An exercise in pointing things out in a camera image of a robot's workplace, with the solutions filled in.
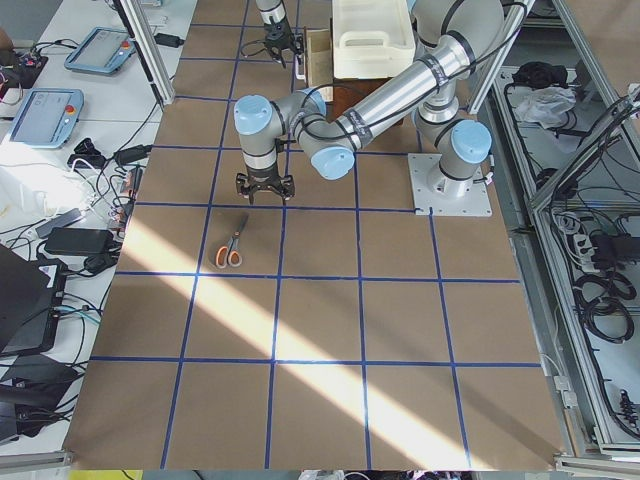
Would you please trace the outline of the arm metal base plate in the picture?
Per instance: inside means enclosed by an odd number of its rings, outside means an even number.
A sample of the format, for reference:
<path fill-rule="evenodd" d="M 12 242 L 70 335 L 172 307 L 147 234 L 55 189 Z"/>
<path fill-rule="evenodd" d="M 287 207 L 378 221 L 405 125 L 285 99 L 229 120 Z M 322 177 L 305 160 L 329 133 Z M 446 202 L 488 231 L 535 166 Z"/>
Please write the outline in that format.
<path fill-rule="evenodd" d="M 466 180 L 452 180 L 440 170 L 441 154 L 407 156 L 414 213 L 440 217 L 490 217 L 493 213 L 480 166 Z"/>

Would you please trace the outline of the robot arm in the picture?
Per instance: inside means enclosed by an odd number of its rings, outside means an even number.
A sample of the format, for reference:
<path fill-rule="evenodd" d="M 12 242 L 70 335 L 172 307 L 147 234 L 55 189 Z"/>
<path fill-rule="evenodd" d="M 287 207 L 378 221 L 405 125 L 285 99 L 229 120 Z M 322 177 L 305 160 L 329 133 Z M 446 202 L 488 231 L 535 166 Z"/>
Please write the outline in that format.
<path fill-rule="evenodd" d="M 284 2 L 256 0 L 256 6 L 263 22 L 263 44 L 271 59 L 285 68 L 283 52 L 290 51 L 293 53 L 294 65 L 301 67 L 304 56 L 303 36 L 293 32 Z"/>
<path fill-rule="evenodd" d="M 235 179 L 239 196 L 252 201 L 262 191 L 283 201 L 295 195 L 294 179 L 282 175 L 278 155 L 285 138 L 296 141 L 326 180 L 351 171 L 357 151 L 407 115 L 440 153 L 427 175 L 429 188 L 446 199 L 461 197 L 489 157 L 492 138 L 482 123 L 463 117 L 458 80 L 508 49 L 515 33 L 500 1 L 412 1 L 422 54 L 403 71 L 346 109 L 335 120 L 315 89 L 270 100 L 246 95 L 234 106 L 245 172 Z"/>

